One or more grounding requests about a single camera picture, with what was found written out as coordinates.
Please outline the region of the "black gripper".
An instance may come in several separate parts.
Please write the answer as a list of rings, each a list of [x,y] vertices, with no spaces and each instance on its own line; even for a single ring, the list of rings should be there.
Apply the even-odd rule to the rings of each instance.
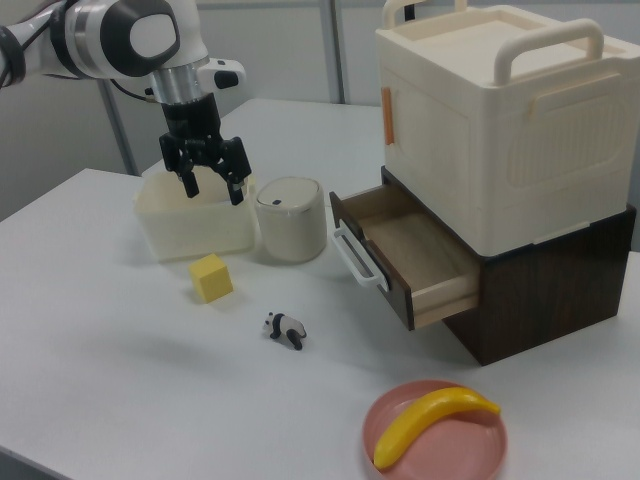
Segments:
[[[226,183],[231,204],[243,202],[242,188],[251,166],[239,137],[222,139],[220,116],[212,93],[182,104],[162,104],[168,132],[159,138],[165,169],[182,182],[188,198],[199,194],[192,155],[183,140],[202,140],[213,151],[210,168]]]

